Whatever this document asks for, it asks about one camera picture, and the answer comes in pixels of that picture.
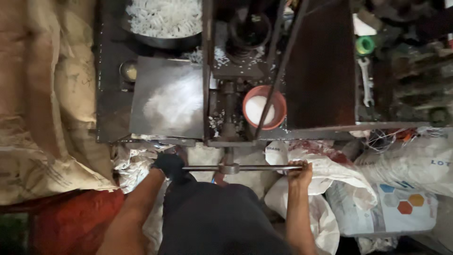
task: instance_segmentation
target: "blue hexagon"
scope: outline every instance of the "blue hexagon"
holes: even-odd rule
[[[382,191],[385,193],[393,193],[395,190],[395,187],[389,186],[387,184],[380,184],[379,187],[381,187]]]

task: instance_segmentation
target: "gloved hand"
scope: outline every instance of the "gloved hand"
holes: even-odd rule
[[[182,180],[186,174],[183,170],[184,161],[176,154],[159,153],[153,166],[162,170],[167,178],[175,182]]]

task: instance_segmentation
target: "wrench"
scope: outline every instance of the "wrench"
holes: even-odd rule
[[[370,80],[368,76],[368,65],[370,64],[370,60],[367,57],[363,59],[357,59],[357,62],[362,69],[362,79],[363,79],[363,90],[365,92],[365,96],[363,97],[363,103],[366,107],[370,107],[370,105],[374,105],[373,99],[373,92],[371,88],[374,86],[374,83]]]

